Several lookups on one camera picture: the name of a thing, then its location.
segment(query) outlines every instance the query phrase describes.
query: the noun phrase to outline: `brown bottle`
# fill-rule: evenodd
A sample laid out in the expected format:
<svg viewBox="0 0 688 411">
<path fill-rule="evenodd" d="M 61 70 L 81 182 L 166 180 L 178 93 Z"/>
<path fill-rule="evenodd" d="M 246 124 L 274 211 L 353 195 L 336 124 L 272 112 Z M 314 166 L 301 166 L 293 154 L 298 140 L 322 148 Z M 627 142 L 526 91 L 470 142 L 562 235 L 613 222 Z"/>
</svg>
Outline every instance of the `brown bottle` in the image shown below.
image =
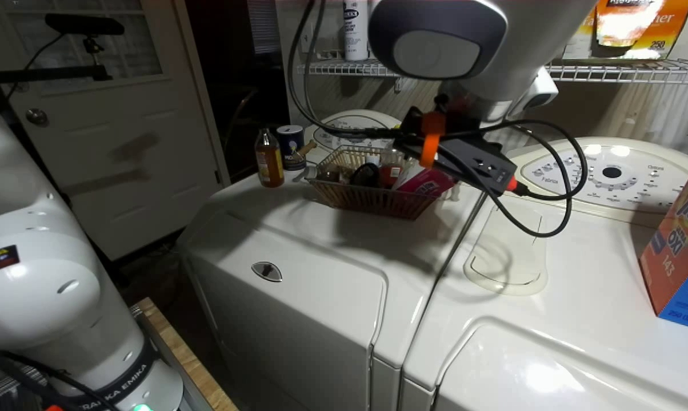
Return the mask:
<svg viewBox="0 0 688 411">
<path fill-rule="evenodd" d="M 269 187 L 277 187 L 283 182 L 282 172 L 282 151 L 277 137 L 265 129 L 257 137 L 257 166 L 259 166 L 259 180 Z"/>
</svg>

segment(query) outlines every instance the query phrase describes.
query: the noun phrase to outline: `door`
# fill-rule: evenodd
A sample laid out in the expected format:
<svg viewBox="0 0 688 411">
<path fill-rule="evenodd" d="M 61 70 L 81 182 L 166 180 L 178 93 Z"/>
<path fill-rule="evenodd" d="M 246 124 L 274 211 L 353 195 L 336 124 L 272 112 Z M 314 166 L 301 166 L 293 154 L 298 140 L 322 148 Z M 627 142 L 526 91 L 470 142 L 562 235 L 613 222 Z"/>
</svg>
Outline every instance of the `door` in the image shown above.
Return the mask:
<svg viewBox="0 0 688 411">
<path fill-rule="evenodd" d="M 26 82 L 11 93 L 75 217 L 118 261 L 184 228 L 227 180 L 225 157 L 211 140 L 171 0 L 0 0 L 0 70 L 23 69 L 58 35 L 43 22 L 50 12 L 110 17 L 127 30 L 96 40 L 110 82 Z M 94 57 L 79 35 L 34 62 L 87 64 Z"/>
</svg>

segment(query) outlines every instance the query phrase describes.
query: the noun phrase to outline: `sticker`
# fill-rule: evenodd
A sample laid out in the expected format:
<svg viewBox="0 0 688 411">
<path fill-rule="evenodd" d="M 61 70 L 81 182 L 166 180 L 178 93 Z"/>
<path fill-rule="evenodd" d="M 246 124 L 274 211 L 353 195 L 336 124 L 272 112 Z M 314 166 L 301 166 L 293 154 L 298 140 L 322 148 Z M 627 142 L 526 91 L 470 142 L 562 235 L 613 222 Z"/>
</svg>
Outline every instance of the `sticker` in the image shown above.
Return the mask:
<svg viewBox="0 0 688 411">
<path fill-rule="evenodd" d="M 0 270 L 18 265 L 18 263 L 22 263 L 18 247 L 11 244 L 11 247 L 0 250 Z"/>
</svg>

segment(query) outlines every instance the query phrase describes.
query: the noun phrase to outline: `white wire shelf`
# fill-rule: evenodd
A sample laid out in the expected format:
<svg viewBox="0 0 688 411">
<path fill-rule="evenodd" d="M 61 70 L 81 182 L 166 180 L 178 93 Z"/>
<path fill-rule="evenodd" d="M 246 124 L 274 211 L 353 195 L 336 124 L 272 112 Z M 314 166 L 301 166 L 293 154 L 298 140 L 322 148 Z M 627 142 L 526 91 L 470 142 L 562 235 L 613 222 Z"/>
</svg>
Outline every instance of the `white wire shelf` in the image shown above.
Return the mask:
<svg viewBox="0 0 688 411">
<path fill-rule="evenodd" d="M 688 60 L 666 62 L 625 62 L 625 64 L 576 64 L 559 62 L 550 66 L 555 82 L 646 82 L 646 84 L 688 84 Z M 385 64 L 369 62 L 342 62 L 320 60 L 312 64 L 312 76 L 336 76 L 336 78 L 401 78 Z"/>
</svg>

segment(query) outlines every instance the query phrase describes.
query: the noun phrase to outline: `cardboard box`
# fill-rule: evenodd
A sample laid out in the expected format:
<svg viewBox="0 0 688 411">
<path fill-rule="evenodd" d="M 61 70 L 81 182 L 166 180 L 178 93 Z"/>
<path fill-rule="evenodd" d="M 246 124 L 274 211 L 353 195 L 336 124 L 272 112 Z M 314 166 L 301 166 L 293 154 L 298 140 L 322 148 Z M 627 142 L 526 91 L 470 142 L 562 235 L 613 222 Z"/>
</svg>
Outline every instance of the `cardboard box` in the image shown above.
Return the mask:
<svg viewBox="0 0 688 411">
<path fill-rule="evenodd" d="M 654 311 L 688 326 L 688 182 L 641 257 Z"/>
<path fill-rule="evenodd" d="M 621 9 L 629 9 L 632 4 L 661 4 L 661 9 L 653 19 L 648 30 L 646 32 L 641 30 L 642 35 L 632 45 L 618 45 L 618 48 L 601 45 L 597 40 L 600 20 L 613 20 L 621 25 L 621 19 L 625 19 L 625 30 L 638 30 L 632 27 L 638 25 L 635 19 L 632 20 L 627 12 L 621 13 Z M 641 0 L 641 2 L 600 0 L 592 13 L 585 19 L 585 22 L 570 40 L 562 60 L 585 60 L 585 62 L 666 60 L 674 48 L 674 43 L 680 41 L 686 20 L 688 20 L 688 0 Z"/>
</svg>

